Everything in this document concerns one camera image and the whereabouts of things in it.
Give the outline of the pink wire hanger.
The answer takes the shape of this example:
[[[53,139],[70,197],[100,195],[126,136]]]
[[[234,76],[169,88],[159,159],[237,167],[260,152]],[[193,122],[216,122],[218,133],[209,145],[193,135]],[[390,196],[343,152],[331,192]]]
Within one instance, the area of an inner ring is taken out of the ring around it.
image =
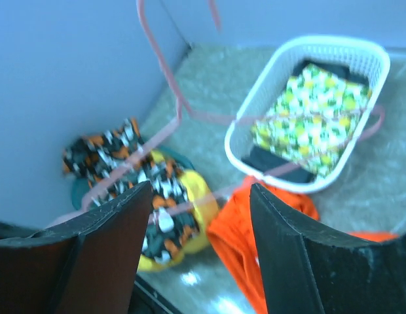
[[[208,6],[210,8],[210,12],[212,14],[212,19],[216,25],[216,28],[220,31],[221,29],[221,19],[219,17],[219,13],[215,4],[215,1],[208,1]],[[163,142],[168,136],[173,134],[173,132],[176,131],[176,129],[179,127],[182,121],[182,106],[184,105],[186,107],[186,110],[189,112],[190,116],[192,118],[200,119],[200,120],[205,120],[205,121],[212,121],[213,123],[218,123],[218,124],[229,124],[229,123],[239,123],[239,124],[244,124],[244,123],[252,123],[254,120],[257,120],[258,118],[246,118],[244,120],[243,118],[235,118],[234,116],[217,116],[214,114],[209,114],[209,113],[199,113],[197,111],[193,111],[186,99],[184,98],[183,94],[181,93],[181,90],[179,89],[179,86],[177,85],[177,82],[175,81],[174,74],[172,73],[172,70],[170,66],[166,63],[165,57],[153,35],[153,33],[150,30],[149,24],[147,22],[147,19],[145,17],[145,1],[136,1],[136,7],[137,7],[137,12],[138,12],[138,18],[139,22],[143,28],[143,31],[151,45],[151,48],[153,49],[154,53],[157,55],[157,59],[160,65],[160,69],[163,72],[165,79],[168,83],[168,86],[170,87],[171,91],[174,93],[175,98],[176,98],[176,118],[174,118],[171,122],[169,122],[167,125],[165,125],[156,135],[154,135],[148,142],[146,142],[141,149],[137,149],[128,159],[126,159],[125,162],[123,162],[121,165],[119,165],[115,170],[111,172],[108,178],[102,180],[99,184],[97,184],[89,193],[85,194],[83,198],[83,208],[80,211],[74,211],[71,213],[68,213],[66,215],[60,216],[57,219],[55,219],[53,222],[51,222],[47,228],[51,228],[53,226],[57,226],[59,224],[63,224],[71,219],[74,219],[75,217],[78,217],[80,215],[85,214],[88,211],[88,207],[90,205],[90,202],[104,193],[107,192],[108,186],[111,186],[115,181],[119,180],[127,171],[131,170],[133,166],[138,163],[145,155],[150,151],[153,150],[156,146],[159,146],[161,142]],[[351,141],[361,141],[363,139],[366,139],[370,136],[372,136],[374,133],[379,130],[379,128],[382,126],[385,112],[384,108],[382,106],[377,106],[375,107],[372,111],[370,111],[371,114],[378,114],[379,118],[377,122],[372,125],[369,129],[366,129],[360,136],[358,137],[353,137],[350,140],[348,140],[348,143]],[[266,173],[262,173],[262,177],[259,180],[266,181],[265,178],[267,175],[270,176],[278,176],[278,175],[283,175],[286,173],[289,173],[291,171],[294,171],[300,167],[300,164],[294,164],[294,163],[287,163],[283,166],[276,167],[274,169],[271,169],[270,171]],[[190,201],[187,203],[180,203],[179,205],[176,205],[175,207],[170,207],[166,209],[166,212],[163,212],[163,217],[165,216],[174,216],[178,215],[180,213],[186,212],[188,209],[191,209],[194,205],[197,204],[203,204],[209,202],[212,198],[215,200],[221,196],[224,196],[227,193],[230,193],[232,190],[234,190],[235,187],[233,186],[228,186],[226,188],[222,188],[216,192],[213,192],[211,194],[207,194],[207,196],[204,196],[203,198],[197,199],[196,201]]]

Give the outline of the orange shorts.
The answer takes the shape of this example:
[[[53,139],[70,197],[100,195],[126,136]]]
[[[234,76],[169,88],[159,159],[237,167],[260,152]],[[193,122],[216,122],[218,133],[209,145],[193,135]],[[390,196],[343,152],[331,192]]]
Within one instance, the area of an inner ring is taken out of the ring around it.
[[[207,227],[206,234],[210,244],[239,289],[256,313],[267,314],[249,208],[250,186],[253,183],[261,183],[284,203],[314,220],[320,220],[320,216],[313,201],[307,195],[282,190],[247,176]],[[374,242],[389,241],[397,237],[390,232],[352,232],[350,235]]]

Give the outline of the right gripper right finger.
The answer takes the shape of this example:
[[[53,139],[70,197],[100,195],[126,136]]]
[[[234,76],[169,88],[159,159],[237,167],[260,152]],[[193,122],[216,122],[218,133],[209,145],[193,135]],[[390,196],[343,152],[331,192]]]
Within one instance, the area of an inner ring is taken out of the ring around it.
[[[250,210],[269,313],[406,313],[406,234],[373,242],[340,232],[260,184]]]

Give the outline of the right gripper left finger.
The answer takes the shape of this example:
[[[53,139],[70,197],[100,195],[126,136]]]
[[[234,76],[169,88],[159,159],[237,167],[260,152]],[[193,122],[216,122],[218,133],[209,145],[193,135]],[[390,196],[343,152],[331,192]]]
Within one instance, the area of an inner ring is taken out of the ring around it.
[[[127,313],[149,182],[59,225],[0,239],[0,313]]]

